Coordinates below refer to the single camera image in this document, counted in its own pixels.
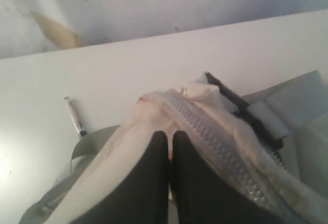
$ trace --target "pen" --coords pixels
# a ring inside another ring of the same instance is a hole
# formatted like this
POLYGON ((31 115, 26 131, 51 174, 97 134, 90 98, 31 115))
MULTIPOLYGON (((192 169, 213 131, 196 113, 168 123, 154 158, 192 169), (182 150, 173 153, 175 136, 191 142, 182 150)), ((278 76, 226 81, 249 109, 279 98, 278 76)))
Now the pen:
POLYGON ((85 128, 83 127, 81 121, 77 117, 76 112, 75 112, 75 110, 72 107, 70 98, 69 97, 65 97, 64 98, 64 101, 66 103, 68 114, 69 114, 69 116, 70 116, 70 118, 71 118, 71 120, 72 120, 72 122, 74 124, 74 127, 75 127, 75 130, 77 132, 77 135, 78 135, 79 139, 82 139, 85 135, 87 135, 87 132, 86 132, 85 128))

